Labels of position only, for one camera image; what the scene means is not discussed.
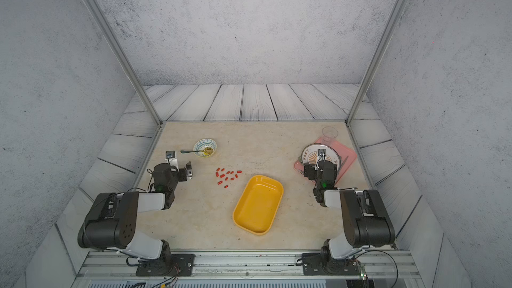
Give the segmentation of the yellow plastic storage box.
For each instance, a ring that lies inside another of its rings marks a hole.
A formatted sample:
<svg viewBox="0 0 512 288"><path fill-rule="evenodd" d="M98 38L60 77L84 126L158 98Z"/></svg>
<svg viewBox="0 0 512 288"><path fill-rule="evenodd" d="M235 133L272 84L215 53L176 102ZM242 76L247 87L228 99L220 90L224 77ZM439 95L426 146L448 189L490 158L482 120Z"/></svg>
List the yellow plastic storage box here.
<svg viewBox="0 0 512 288"><path fill-rule="evenodd" d="M279 181L263 175L253 176L233 211L234 224L254 235L265 235L273 225L283 194Z"/></svg>

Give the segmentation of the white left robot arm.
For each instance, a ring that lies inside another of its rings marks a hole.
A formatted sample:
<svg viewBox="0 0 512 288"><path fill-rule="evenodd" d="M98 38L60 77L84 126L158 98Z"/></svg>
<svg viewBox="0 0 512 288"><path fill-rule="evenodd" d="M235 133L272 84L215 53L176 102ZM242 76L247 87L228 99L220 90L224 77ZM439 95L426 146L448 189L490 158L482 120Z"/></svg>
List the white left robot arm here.
<svg viewBox="0 0 512 288"><path fill-rule="evenodd" d="M171 256L169 244L137 230L140 213L169 209L179 183L193 178L191 162L178 168L169 162L151 171L149 191L100 193L85 216L77 235L83 249L123 253L141 261L157 261Z"/></svg>

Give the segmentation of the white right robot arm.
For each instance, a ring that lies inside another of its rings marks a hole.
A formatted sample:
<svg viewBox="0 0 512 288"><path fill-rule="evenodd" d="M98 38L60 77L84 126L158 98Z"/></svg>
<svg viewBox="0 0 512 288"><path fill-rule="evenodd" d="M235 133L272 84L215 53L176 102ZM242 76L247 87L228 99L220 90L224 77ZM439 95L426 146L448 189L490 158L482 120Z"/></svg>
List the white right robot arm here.
<svg viewBox="0 0 512 288"><path fill-rule="evenodd" d="M395 229L377 190L337 188L337 165L330 161L307 163L303 168L304 176L315 182L317 203L341 211L343 233L325 241L320 253L324 265L347 259L365 248L394 244Z"/></svg>

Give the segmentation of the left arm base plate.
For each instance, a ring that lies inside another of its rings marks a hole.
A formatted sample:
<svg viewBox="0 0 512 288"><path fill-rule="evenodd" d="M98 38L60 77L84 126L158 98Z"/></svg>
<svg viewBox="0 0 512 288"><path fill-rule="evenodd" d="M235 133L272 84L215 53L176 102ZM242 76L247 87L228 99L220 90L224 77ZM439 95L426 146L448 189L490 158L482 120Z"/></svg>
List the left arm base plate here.
<svg viewBox="0 0 512 288"><path fill-rule="evenodd" d="M135 272L137 277L190 277L195 254L166 254L158 259L142 261Z"/></svg>

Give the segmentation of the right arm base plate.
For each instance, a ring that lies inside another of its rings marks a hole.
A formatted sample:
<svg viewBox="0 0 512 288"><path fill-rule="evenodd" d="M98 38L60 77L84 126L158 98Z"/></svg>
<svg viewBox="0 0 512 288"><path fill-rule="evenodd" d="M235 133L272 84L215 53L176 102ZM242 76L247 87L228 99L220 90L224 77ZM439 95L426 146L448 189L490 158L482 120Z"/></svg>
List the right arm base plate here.
<svg viewBox="0 0 512 288"><path fill-rule="evenodd" d="M361 272L354 261L332 259L321 253L303 253L296 261L306 276L359 276Z"/></svg>

